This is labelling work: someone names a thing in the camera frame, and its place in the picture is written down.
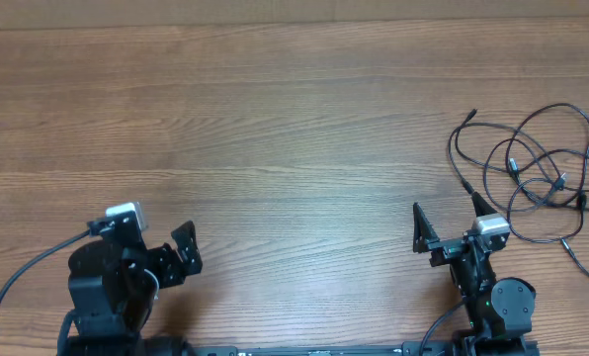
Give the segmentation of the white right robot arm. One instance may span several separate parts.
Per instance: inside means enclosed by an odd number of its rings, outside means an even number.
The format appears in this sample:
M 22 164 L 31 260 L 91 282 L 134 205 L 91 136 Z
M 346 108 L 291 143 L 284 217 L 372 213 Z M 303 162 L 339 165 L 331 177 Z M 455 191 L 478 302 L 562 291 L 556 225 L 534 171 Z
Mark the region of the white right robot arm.
M 510 225 L 478 193 L 471 194 L 475 220 L 459 238 L 439 238 L 417 203 L 413 205 L 413 251 L 428 253 L 430 265 L 447 266 L 461 300 L 440 316 L 417 344 L 418 355 L 538 355 L 532 330 L 536 290 L 527 281 L 497 279 L 489 257 L 502 250 Z M 435 330 L 464 308 L 469 328 L 456 331 L 450 341 L 433 341 Z

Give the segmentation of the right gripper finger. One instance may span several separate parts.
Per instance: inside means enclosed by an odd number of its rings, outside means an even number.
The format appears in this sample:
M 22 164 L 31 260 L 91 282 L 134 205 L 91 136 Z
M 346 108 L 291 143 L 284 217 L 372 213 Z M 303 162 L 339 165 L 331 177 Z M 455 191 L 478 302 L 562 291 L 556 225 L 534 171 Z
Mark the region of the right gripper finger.
M 429 223 L 419 203 L 413 204 L 413 218 L 413 251 L 415 253 L 428 252 L 436 243 L 440 242 L 440 238 Z
M 477 217 L 497 214 L 497 211 L 478 192 L 474 191 L 471 193 L 471 200 Z

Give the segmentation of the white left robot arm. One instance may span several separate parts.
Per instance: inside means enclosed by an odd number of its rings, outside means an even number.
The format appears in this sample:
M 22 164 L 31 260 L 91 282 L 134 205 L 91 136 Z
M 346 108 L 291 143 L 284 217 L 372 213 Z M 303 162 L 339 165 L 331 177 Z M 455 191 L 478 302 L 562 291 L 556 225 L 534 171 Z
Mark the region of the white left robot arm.
M 91 222 L 102 238 L 78 248 L 68 260 L 73 301 L 60 328 L 59 355 L 173 355 L 195 351 L 183 336 L 143 338 L 162 289 L 202 272 L 195 225 L 171 232 L 177 247 L 147 248 L 137 223 Z

